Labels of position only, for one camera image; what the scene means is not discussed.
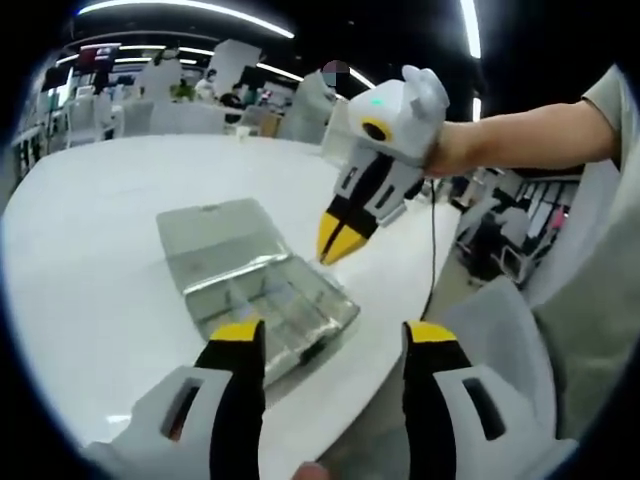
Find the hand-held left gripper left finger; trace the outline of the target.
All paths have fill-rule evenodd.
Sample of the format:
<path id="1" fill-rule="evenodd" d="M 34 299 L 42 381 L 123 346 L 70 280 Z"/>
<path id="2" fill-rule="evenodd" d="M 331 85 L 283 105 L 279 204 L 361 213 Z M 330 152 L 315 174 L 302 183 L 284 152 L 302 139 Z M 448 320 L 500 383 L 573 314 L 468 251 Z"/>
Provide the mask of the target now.
<path id="1" fill-rule="evenodd" d="M 193 365 L 136 401 L 119 435 L 84 456 L 103 479 L 257 479 L 264 375 L 263 321 L 224 325 Z"/>

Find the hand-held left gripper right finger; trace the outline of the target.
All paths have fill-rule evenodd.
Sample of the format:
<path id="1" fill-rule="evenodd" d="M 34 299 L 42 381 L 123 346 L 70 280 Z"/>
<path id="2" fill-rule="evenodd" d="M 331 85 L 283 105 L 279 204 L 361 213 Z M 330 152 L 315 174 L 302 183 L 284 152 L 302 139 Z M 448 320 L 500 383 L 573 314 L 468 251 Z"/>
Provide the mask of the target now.
<path id="1" fill-rule="evenodd" d="M 404 323 L 403 354 L 410 478 L 548 479 L 576 450 L 447 328 Z"/>

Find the person's left hand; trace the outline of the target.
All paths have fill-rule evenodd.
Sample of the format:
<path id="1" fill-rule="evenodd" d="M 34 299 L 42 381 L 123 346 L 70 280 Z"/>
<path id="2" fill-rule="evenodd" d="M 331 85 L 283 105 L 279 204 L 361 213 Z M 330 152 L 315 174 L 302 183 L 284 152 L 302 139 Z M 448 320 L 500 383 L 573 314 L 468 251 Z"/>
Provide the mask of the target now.
<path id="1" fill-rule="evenodd" d="M 292 480 L 329 480 L 329 472 L 319 463 L 305 462 L 298 467 Z"/>

